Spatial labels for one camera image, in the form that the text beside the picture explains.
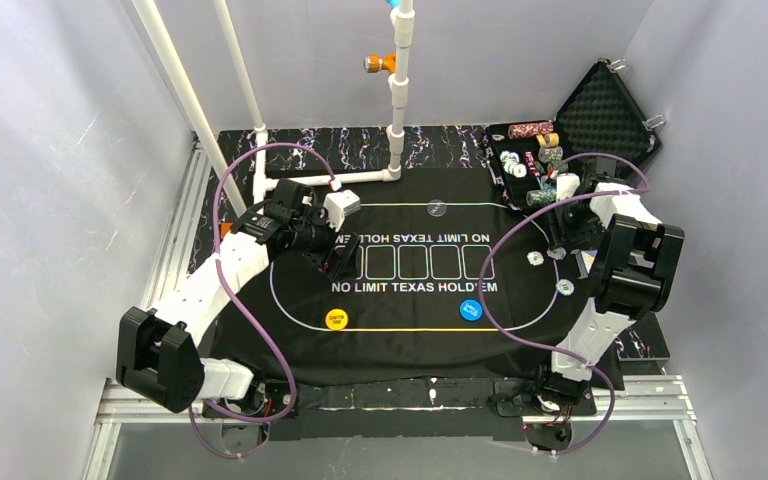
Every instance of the open black case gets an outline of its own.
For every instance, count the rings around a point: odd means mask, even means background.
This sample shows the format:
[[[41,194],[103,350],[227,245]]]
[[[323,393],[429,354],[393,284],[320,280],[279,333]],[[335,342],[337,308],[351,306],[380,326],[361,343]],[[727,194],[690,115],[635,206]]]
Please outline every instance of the open black case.
[[[637,102],[609,60],[596,62],[567,98],[554,119],[554,131],[560,137],[564,158],[576,153],[601,152],[619,155],[645,169],[658,150],[661,140],[650,127]],[[525,120],[518,123],[530,123]],[[514,209],[532,210],[525,195],[540,189],[538,179],[530,174],[516,178],[502,168],[499,154],[516,152],[523,157],[526,151],[537,158],[540,145],[534,137],[511,139],[508,127],[512,123],[490,125],[485,129],[485,144],[494,181],[503,187],[508,205]],[[570,164],[570,171],[581,174],[583,164]],[[618,166],[607,159],[589,162],[588,168],[635,183],[633,172],[627,166]]]

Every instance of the blue disc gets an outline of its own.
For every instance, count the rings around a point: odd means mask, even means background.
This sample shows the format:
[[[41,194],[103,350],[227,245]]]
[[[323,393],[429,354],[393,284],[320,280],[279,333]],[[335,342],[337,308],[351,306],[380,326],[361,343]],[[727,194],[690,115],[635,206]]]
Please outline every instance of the blue disc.
[[[464,300],[464,303],[461,304],[461,316],[464,317],[464,320],[467,322],[474,322],[481,318],[481,315],[483,314],[484,309],[481,308],[481,304],[475,300]]]

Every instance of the gray floor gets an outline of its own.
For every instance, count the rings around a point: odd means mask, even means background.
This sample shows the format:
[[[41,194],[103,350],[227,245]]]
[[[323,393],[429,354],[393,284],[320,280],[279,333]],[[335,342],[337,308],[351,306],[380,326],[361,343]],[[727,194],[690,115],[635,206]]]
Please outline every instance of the gray floor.
[[[573,441],[595,425],[576,423],[577,438]],[[214,445],[221,445],[219,425],[202,428]],[[246,432],[254,431],[247,428],[237,438],[242,443],[251,441]],[[527,448],[526,444],[507,445]],[[494,445],[489,439],[468,437],[273,442],[239,462],[208,453],[188,424],[126,424],[122,426],[109,478],[675,480],[690,475],[673,422],[618,421],[611,422],[586,448],[556,462]]]

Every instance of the robotic arm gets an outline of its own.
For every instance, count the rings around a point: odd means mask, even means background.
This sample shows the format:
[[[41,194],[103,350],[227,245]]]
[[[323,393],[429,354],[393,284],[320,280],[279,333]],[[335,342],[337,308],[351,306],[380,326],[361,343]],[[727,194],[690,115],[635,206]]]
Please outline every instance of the robotic arm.
[[[558,177],[558,199],[592,191],[627,191],[631,187],[599,178],[581,185],[577,175]],[[681,228],[662,223],[634,194],[591,199],[589,212],[581,205],[560,209],[558,216],[582,214],[598,218],[606,228],[590,269],[588,300],[567,337],[558,344],[595,365],[616,337],[649,312],[659,311],[667,301],[684,242]],[[538,386],[541,406],[575,405],[590,381],[587,365],[552,353],[549,375]]]
[[[320,204],[313,188],[278,181],[272,198],[255,204],[235,222],[214,253],[181,288],[147,311],[132,307],[119,323],[116,380],[178,413],[205,398],[240,399],[254,377],[232,360],[200,358],[197,345],[230,302],[216,271],[238,292],[279,255],[295,251],[332,281],[355,276],[357,235],[335,248],[346,217],[360,209],[351,191],[329,193]]]

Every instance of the black marble surface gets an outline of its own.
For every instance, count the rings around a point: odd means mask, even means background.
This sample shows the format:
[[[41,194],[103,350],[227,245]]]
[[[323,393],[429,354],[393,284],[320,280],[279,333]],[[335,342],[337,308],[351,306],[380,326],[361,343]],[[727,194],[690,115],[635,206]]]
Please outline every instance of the black marble surface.
[[[380,170],[390,161],[384,127],[269,130],[269,142],[298,143],[311,147],[328,160],[335,172]],[[405,127],[402,168],[486,168],[487,149],[483,142],[484,129],[478,125]],[[219,146],[230,164],[256,146],[254,132],[224,131],[219,134]],[[312,155],[300,150],[267,151],[266,171],[282,170],[321,171],[324,167]],[[247,176],[251,171],[254,171],[253,157],[251,162],[246,162],[234,172],[240,190],[246,190]],[[211,171],[190,256],[190,273],[213,250],[210,215],[217,183],[217,177]],[[219,217],[222,222],[236,219],[224,193],[220,197]],[[656,359],[663,362],[669,358],[669,350],[654,315],[623,332],[616,343],[618,355],[623,360]]]

